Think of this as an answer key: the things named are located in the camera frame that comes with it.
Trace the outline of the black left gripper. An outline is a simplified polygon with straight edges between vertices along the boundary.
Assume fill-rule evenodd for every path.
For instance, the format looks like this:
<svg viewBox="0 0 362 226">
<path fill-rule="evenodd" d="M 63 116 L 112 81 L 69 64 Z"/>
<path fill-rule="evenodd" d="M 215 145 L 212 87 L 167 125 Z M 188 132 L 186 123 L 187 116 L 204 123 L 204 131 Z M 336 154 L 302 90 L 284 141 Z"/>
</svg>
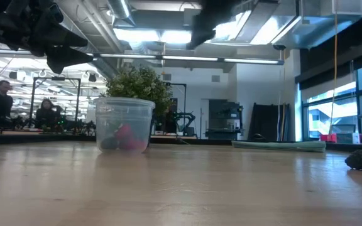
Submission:
<svg viewBox="0 0 362 226">
<path fill-rule="evenodd" d="M 47 65 L 56 74 L 93 61 L 93 56 L 67 47 L 83 47 L 88 41 L 60 25 L 63 14 L 54 1 L 2 1 L 1 9 L 1 41 L 10 49 L 47 56 Z"/>
</svg>

